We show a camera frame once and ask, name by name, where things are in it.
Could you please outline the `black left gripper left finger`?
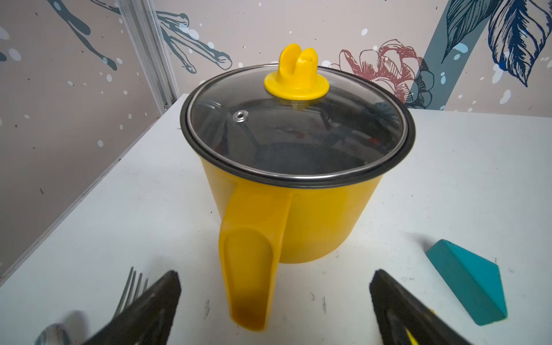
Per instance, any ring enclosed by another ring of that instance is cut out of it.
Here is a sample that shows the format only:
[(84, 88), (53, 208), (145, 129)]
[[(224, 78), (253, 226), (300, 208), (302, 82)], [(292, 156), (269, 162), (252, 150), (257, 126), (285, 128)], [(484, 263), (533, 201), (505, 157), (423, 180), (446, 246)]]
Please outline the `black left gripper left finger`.
[(169, 270), (86, 343), (168, 343), (180, 295), (178, 273)]

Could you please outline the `metal spoon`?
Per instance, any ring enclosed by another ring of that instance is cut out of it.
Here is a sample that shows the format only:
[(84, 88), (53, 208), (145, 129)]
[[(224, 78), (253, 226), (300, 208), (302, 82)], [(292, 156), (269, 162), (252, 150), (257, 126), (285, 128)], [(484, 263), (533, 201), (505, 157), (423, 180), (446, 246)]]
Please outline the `metal spoon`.
[(53, 323), (42, 330), (32, 345), (72, 345), (72, 342), (65, 326)]

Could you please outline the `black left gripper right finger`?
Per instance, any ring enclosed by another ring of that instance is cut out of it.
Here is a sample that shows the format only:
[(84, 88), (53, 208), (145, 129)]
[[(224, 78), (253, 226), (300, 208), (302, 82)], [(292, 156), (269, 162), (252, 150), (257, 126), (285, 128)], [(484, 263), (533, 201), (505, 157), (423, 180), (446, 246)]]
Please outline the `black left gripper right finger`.
[(369, 291), (382, 343), (469, 345), (385, 270), (375, 272)]

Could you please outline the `yellow pot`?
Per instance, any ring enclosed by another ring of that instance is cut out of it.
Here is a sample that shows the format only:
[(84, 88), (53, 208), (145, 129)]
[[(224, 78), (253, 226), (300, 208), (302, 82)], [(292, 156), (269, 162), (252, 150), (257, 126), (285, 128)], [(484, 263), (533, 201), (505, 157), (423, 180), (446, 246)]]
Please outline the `yellow pot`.
[(311, 262), (336, 250), (380, 182), (284, 188), (202, 164), (221, 216), (218, 252), (229, 314), (250, 331), (267, 328), (279, 264)]

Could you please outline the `teal triangle block left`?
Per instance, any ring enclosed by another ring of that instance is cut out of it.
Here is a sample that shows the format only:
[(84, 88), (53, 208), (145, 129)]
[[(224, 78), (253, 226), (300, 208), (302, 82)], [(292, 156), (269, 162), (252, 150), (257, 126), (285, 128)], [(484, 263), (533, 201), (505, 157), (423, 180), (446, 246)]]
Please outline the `teal triangle block left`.
[(496, 263), (445, 239), (437, 241), (425, 253), (474, 323), (485, 326), (507, 318)]

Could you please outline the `glass pot lid yellow knob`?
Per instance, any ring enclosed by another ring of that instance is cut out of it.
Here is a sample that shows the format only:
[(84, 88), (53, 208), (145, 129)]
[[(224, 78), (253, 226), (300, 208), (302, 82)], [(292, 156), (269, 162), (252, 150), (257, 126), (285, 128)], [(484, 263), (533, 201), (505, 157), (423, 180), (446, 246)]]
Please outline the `glass pot lid yellow knob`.
[(276, 64), (239, 68), (197, 87), (184, 137), (215, 167), (286, 188), (333, 188), (379, 177), (415, 142), (411, 113), (383, 87), (321, 67), (287, 46)]

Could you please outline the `metal fork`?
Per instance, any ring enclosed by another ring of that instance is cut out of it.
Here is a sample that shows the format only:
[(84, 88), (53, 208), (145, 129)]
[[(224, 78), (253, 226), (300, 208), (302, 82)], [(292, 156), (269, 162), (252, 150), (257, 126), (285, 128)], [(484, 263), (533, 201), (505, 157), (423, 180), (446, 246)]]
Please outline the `metal fork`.
[(138, 273), (134, 267), (131, 267), (113, 319), (138, 299), (147, 290), (148, 285), (149, 279), (142, 273)]

